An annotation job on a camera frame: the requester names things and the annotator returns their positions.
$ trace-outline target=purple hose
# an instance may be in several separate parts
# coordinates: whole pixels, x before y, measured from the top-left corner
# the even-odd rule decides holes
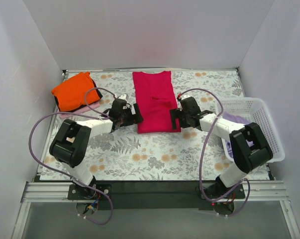
[[[203,144],[203,149],[202,149],[201,154],[200,154],[199,181],[200,181],[200,186],[201,186],[202,183],[203,183],[203,182],[202,182],[202,174],[201,174],[201,171],[202,171],[202,166],[203,166],[203,158],[204,158],[204,153],[205,153],[206,145],[207,145],[208,139],[209,139],[209,137],[210,137],[210,135],[211,135],[211,132],[213,131],[213,128],[214,128],[214,126],[215,126],[215,124],[216,124],[216,122],[217,122],[217,120],[218,120],[218,117],[220,117],[221,114],[224,112],[224,107],[223,107],[221,101],[219,100],[219,98],[218,98],[214,93],[212,93],[212,92],[209,91],[209,90],[202,89],[202,88],[192,88],[192,89],[186,90],[186,91],[180,93],[179,96],[181,96],[181,95],[183,95],[183,94],[185,94],[185,93],[187,93],[187,92],[189,92],[189,91],[194,91],[194,90],[205,91],[205,92],[210,93],[212,96],[214,96],[214,98],[218,101],[218,103],[219,103],[219,105],[220,105],[220,112],[218,113],[218,115],[217,115],[216,118],[214,119],[213,123],[211,124],[211,127],[210,127],[210,129],[209,129],[209,131],[208,131],[208,133],[207,133],[206,139],[205,139],[204,144]],[[247,203],[247,200],[248,200],[249,194],[250,194],[250,184],[249,184],[249,181],[248,181],[247,178],[244,178],[244,180],[246,180],[246,181],[247,181],[247,184],[248,184],[248,193],[247,193],[246,199],[245,199],[243,205],[242,205],[235,213],[230,214],[230,215],[228,215],[228,216],[234,216],[234,215],[236,215],[237,213],[239,213],[239,212],[243,209],[243,207],[245,206],[245,204]],[[203,187],[200,187],[200,190],[201,190],[202,195],[204,196],[204,198],[205,198],[207,201],[209,201],[209,202],[217,202],[218,200],[225,198],[225,197],[226,197],[227,195],[229,195],[232,191],[234,191],[234,190],[238,187],[238,185],[241,184],[241,182],[242,182],[242,181],[237,182],[237,183],[236,183],[233,187],[231,187],[231,189],[229,189],[224,195],[222,195],[222,196],[220,196],[220,197],[218,197],[218,198],[215,198],[215,199],[210,199],[210,198],[205,194],[205,191],[204,191]]]
[[[103,88],[93,88],[93,89],[106,90],[106,89],[103,89]],[[108,119],[108,118],[109,118],[109,116],[108,116],[107,114],[104,114],[104,113],[102,113],[102,112],[96,111],[96,110],[94,110],[94,109],[92,109],[92,110],[93,110],[94,112],[96,112],[96,113],[98,113],[98,114],[104,116],[104,119]],[[40,165],[42,165],[43,167],[46,167],[46,168],[48,168],[48,169],[50,169],[50,170],[56,171],[56,172],[58,172],[58,173],[64,174],[64,175],[66,175],[66,176],[72,178],[72,176],[71,176],[70,174],[68,174],[68,173],[66,173],[66,172],[63,172],[63,171],[61,171],[61,170],[52,168],[52,167],[50,167],[50,166],[44,164],[43,162],[41,162],[41,161],[36,157],[36,155],[34,154],[34,152],[33,152],[33,150],[32,150],[32,145],[31,145],[32,137],[33,137],[34,131],[35,131],[36,127],[39,125],[39,123],[42,122],[44,119],[50,117],[50,116],[53,116],[53,115],[59,115],[59,114],[69,114],[69,115],[73,115],[73,116],[81,116],[81,117],[86,117],[86,118],[90,118],[90,119],[94,119],[94,120],[100,120],[100,117],[85,116],[85,115],[76,114],[76,113],[71,113],[71,112],[54,112],[54,113],[51,113],[51,114],[46,115],[46,116],[42,117],[41,119],[39,119],[39,120],[35,123],[35,125],[33,126],[33,128],[32,128],[31,131],[30,131],[30,134],[29,134],[29,140],[28,140],[28,148],[29,148],[29,152],[30,152],[31,156],[35,159],[35,161],[36,161],[37,163],[39,163]],[[105,222],[102,222],[102,223],[101,223],[101,222],[98,222],[98,221],[96,221],[96,220],[94,220],[94,219],[91,219],[91,218],[89,218],[89,217],[86,217],[86,219],[88,219],[89,221],[91,221],[91,222],[93,222],[93,223],[95,223],[95,224],[98,224],[98,225],[105,225],[105,224],[107,224],[107,223],[111,220],[112,215],[113,215],[113,203],[112,203],[111,198],[110,198],[107,194],[105,194],[103,191],[100,191],[100,190],[98,190],[98,189],[96,189],[96,188],[90,187],[89,185],[86,185],[86,184],[84,184],[84,183],[82,183],[82,182],[80,182],[80,181],[77,181],[77,180],[73,180],[73,181],[76,182],[76,183],[78,183],[78,184],[80,184],[80,185],[82,185],[83,187],[86,187],[86,188],[89,188],[89,189],[91,189],[91,190],[94,190],[94,191],[96,191],[97,193],[100,193],[100,194],[104,195],[105,198],[107,198],[107,200],[108,200],[109,203],[110,203],[111,211],[110,211],[110,216],[109,216],[109,218],[108,218]]]

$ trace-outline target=purple cable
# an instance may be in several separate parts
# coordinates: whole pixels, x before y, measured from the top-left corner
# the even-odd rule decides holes
[[[106,90],[106,89],[103,89],[103,88],[93,88],[93,89]],[[99,112],[99,111],[95,111],[94,109],[92,109],[92,110],[93,110],[94,112],[96,112],[96,113],[98,113],[98,114],[104,116],[104,119],[108,119],[108,118],[109,118],[109,116],[108,116],[107,114],[104,114],[104,113]],[[60,115],[60,114],[69,114],[69,115],[73,115],[73,116],[81,116],[81,117],[86,117],[86,118],[90,118],[90,119],[94,119],[94,120],[100,120],[101,118],[100,118],[100,117],[94,117],[94,116],[85,116],[85,115],[76,114],[76,113],[72,113],[72,112],[54,112],[54,113],[48,114],[48,115],[42,117],[41,119],[39,119],[39,120],[35,123],[35,125],[33,126],[33,128],[32,128],[31,131],[30,131],[30,134],[29,134],[29,140],[28,140],[28,148],[29,148],[29,152],[30,152],[31,156],[33,157],[33,159],[34,159],[37,163],[39,163],[40,165],[42,165],[42,166],[45,167],[45,168],[48,168],[48,169],[53,170],[53,171],[55,171],[55,172],[64,174],[64,175],[66,175],[66,176],[68,176],[68,177],[70,177],[70,178],[73,178],[73,176],[71,176],[70,174],[68,174],[68,173],[66,173],[66,172],[63,172],[63,171],[61,171],[61,170],[52,168],[52,167],[50,167],[50,166],[44,164],[43,162],[41,162],[41,161],[36,157],[36,155],[34,154],[34,152],[33,152],[33,150],[32,150],[32,145],[31,145],[32,137],[33,137],[34,131],[35,131],[36,127],[39,125],[39,123],[42,122],[44,119],[50,117],[50,116],[53,116],[53,115]],[[94,219],[91,219],[91,218],[89,218],[89,217],[85,217],[85,216],[82,215],[82,214],[80,214],[80,216],[81,216],[81,217],[85,217],[85,218],[88,219],[89,221],[91,221],[91,222],[93,222],[93,223],[95,223],[95,224],[98,224],[98,225],[105,225],[105,224],[107,224],[107,223],[111,220],[112,215],[113,215],[113,203],[112,203],[111,198],[110,198],[107,194],[105,194],[103,191],[100,191],[100,190],[98,190],[98,189],[96,189],[96,188],[90,187],[89,185],[86,185],[86,184],[84,184],[84,183],[82,183],[82,182],[80,182],[80,181],[78,181],[78,180],[73,180],[73,181],[76,182],[76,183],[78,183],[78,184],[80,184],[80,185],[82,185],[83,187],[87,187],[87,188],[89,188],[89,189],[91,189],[91,190],[94,190],[94,191],[96,191],[97,193],[100,193],[100,194],[102,194],[103,196],[105,196],[105,198],[107,198],[107,200],[109,201],[110,207],[111,207],[111,211],[110,211],[110,216],[109,216],[109,218],[108,218],[105,222],[102,222],[102,223],[101,223],[101,222],[98,222],[98,221],[96,221],[96,220],[94,220]]]
[[[206,145],[207,145],[208,139],[209,139],[209,137],[210,137],[210,135],[211,135],[211,133],[212,133],[212,131],[213,131],[213,128],[214,128],[214,126],[215,126],[215,124],[216,124],[216,122],[217,122],[217,120],[218,120],[218,117],[221,116],[221,114],[224,112],[224,107],[223,107],[221,101],[219,100],[219,98],[218,98],[214,93],[212,93],[212,92],[209,91],[209,90],[202,89],[202,88],[192,88],[192,89],[186,90],[186,91],[180,93],[179,96],[181,96],[181,95],[183,95],[183,94],[185,94],[185,93],[187,93],[187,92],[189,92],[189,91],[194,91],[194,90],[205,91],[205,92],[207,92],[207,93],[210,93],[212,96],[214,96],[214,98],[218,101],[218,103],[219,103],[219,105],[220,105],[220,112],[217,114],[216,118],[214,119],[213,123],[211,124],[211,127],[210,127],[210,129],[209,129],[209,131],[208,131],[208,133],[207,133],[206,139],[205,139],[204,144],[203,144],[203,149],[202,149],[201,154],[200,154],[199,181],[200,181],[200,186],[201,186],[201,185],[203,184],[203,182],[202,182],[202,174],[201,174],[201,171],[202,171],[202,166],[203,166],[203,158],[204,158],[204,154],[205,154]],[[249,181],[248,181],[247,178],[244,178],[244,180],[246,180],[246,181],[247,181],[247,184],[248,184],[248,193],[247,193],[246,199],[245,199],[243,205],[242,205],[235,213],[232,213],[232,214],[230,214],[230,215],[228,215],[228,216],[234,216],[234,215],[236,215],[237,213],[239,213],[239,212],[243,209],[243,207],[245,206],[245,204],[247,203],[247,200],[248,200],[249,194],[250,194],[250,184],[249,184]],[[217,202],[217,201],[220,200],[220,199],[225,198],[227,195],[229,195],[232,191],[234,191],[234,190],[239,186],[239,184],[241,184],[241,182],[242,182],[242,181],[237,182],[237,183],[236,183],[234,186],[232,186],[231,189],[229,189],[224,195],[222,195],[222,196],[220,196],[220,197],[218,197],[218,198],[215,198],[215,199],[210,199],[210,198],[205,194],[203,187],[200,187],[200,190],[201,190],[201,193],[203,194],[203,196],[205,197],[205,199],[206,199],[207,201],[213,202],[213,203],[214,203],[214,202]]]

